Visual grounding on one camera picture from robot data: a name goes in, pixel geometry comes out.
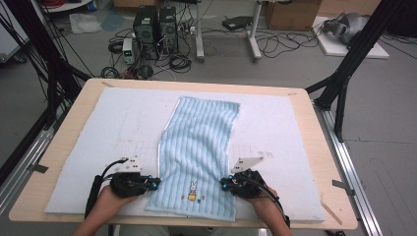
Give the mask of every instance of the wooden table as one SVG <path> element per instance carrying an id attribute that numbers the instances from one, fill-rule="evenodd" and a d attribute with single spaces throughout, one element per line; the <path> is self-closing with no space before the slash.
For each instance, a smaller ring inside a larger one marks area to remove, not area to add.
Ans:
<path id="1" fill-rule="evenodd" d="M 32 173 L 28 183 L 10 211 L 9 217 L 11 220 L 31 222 L 81 222 L 84 220 L 84 216 L 81 214 L 45 213 L 44 209 L 55 188 L 65 160 L 77 142 L 80 131 L 89 119 L 89 115 L 94 109 L 102 90 L 108 87 L 288 96 L 293 106 L 305 151 L 312 167 L 326 215 L 326 220 L 321 223 L 293 223 L 291 227 L 343 230 L 355 229 L 357 227 L 357 219 L 345 190 L 332 185 L 332 180 L 340 181 L 340 177 L 311 100 L 303 89 L 105 79 L 91 79 L 86 83 L 39 163 L 49 167 L 49 169 L 43 174 L 39 172 Z M 201 218 L 149 216 L 117 216 L 111 222 L 147 225 L 266 227 L 258 220 L 236 219 L 235 222 L 227 222 Z"/>

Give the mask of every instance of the plastic bag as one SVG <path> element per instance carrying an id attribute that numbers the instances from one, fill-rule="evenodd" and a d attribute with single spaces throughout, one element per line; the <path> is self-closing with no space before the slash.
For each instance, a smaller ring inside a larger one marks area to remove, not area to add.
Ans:
<path id="1" fill-rule="evenodd" d="M 101 30 L 101 25 L 95 16 L 71 14 L 70 22 L 73 33 L 96 32 Z"/>

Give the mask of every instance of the striped towel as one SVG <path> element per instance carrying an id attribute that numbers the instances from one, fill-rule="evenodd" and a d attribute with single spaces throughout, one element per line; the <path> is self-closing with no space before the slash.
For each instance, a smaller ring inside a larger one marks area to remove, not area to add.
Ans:
<path id="1" fill-rule="evenodd" d="M 159 188 L 148 210 L 234 221 L 235 202 L 221 191 L 239 103 L 183 96 L 159 143 Z"/>

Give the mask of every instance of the embroidered logo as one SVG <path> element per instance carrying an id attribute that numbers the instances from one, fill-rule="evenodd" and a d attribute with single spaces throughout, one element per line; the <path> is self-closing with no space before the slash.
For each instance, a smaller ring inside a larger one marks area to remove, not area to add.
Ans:
<path id="1" fill-rule="evenodd" d="M 188 194 L 189 201 L 193 202 L 196 200 L 197 198 L 196 190 L 197 190 L 197 182 L 194 183 L 193 181 L 191 181 L 190 193 Z"/>

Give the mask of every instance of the concrete floor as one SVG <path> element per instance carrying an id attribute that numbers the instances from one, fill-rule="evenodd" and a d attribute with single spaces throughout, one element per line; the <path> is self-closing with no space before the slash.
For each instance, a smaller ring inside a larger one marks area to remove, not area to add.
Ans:
<path id="1" fill-rule="evenodd" d="M 108 39 L 132 26 L 113 11 L 97 11 L 102 31 L 68 34 L 90 70 L 99 75 L 109 65 Z M 59 16 L 58 21 L 67 21 Z M 203 21 L 203 26 L 220 29 L 221 17 Z M 264 57 L 253 63 L 243 34 L 204 34 L 206 61 L 196 61 L 186 74 L 159 73 L 153 80 L 193 83 L 233 84 L 267 87 L 306 88 L 331 75 L 343 58 L 325 56 L 322 49 L 302 47 L 277 58 Z M 392 45 L 417 56 L 416 44 L 390 41 Z M 354 74 L 348 89 L 343 137 L 348 146 L 368 200 L 385 235 L 417 235 L 417 67 L 416 59 L 380 41 L 388 60 L 366 59 Z M 84 70 L 75 54 L 67 50 L 71 64 Z M 118 68 L 126 68 L 123 63 Z M 316 98 L 320 92 L 311 94 Z M 29 130 L 46 103 L 32 66 L 0 64 L 0 164 Z M 8 219 L 11 204 L 0 216 L 0 235 L 65 235 L 77 224 L 22 223 Z M 198 235 L 200 229 L 173 229 L 185 235 Z M 320 230 L 294 230 L 295 235 L 326 235 Z M 102 229 L 97 235 L 105 235 Z M 363 227 L 346 235 L 365 235 Z"/>

